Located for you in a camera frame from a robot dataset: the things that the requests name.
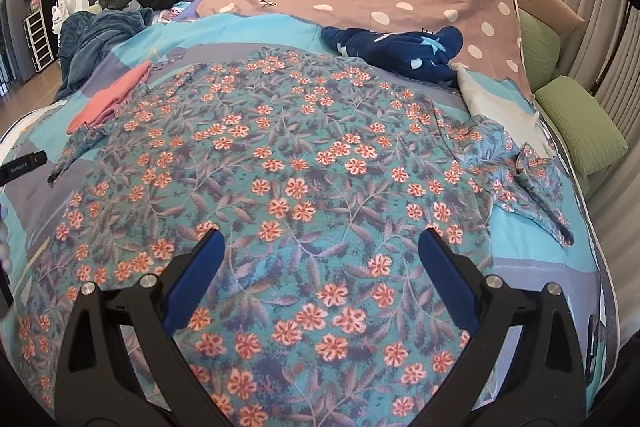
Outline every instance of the coral folded cloth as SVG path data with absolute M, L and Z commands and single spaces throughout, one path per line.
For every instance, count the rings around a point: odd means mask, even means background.
M 71 121 L 66 133 L 71 135 L 84 124 L 98 125 L 109 120 L 127 95 L 138 85 L 144 84 L 151 71 L 151 60 L 143 62 L 123 74 L 111 86 L 92 96 L 84 109 Z
M 322 28 L 322 40 L 345 57 L 359 57 L 371 66 L 419 82 L 455 87 L 449 61 L 462 49 L 462 33 L 446 26 L 437 33 L 375 33 L 361 28 Z

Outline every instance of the pink garment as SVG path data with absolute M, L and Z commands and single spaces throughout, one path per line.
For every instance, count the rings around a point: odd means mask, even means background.
M 147 60 L 123 74 L 111 86 L 93 95 L 84 109 L 71 121 L 66 133 L 71 135 L 83 125 L 98 125 L 109 120 L 116 112 L 127 95 L 138 85 L 144 84 L 149 78 L 151 61 Z

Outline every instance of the dark blue folded blanket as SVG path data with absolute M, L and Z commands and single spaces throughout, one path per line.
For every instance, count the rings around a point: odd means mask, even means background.
M 456 87 L 449 61 L 462 49 L 462 33 L 446 26 L 437 33 L 375 33 L 362 28 L 322 28 L 322 40 L 345 57 L 359 57 L 371 66 L 419 82 Z

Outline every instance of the green pillow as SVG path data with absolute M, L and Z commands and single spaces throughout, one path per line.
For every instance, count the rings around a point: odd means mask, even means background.
M 583 178 L 626 153 L 628 146 L 618 128 L 574 79 L 559 76 L 536 91 L 536 101 L 558 128 L 575 170 Z
M 536 92 L 553 78 L 560 56 L 560 36 L 533 15 L 520 10 L 522 54 L 529 86 Z

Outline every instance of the wooden floor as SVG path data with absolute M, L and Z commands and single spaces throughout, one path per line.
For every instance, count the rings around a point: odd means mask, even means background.
M 49 105 L 61 83 L 60 66 L 54 62 L 27 83 L 10 87 L 0 98 L 0 136 L 29 111 Z

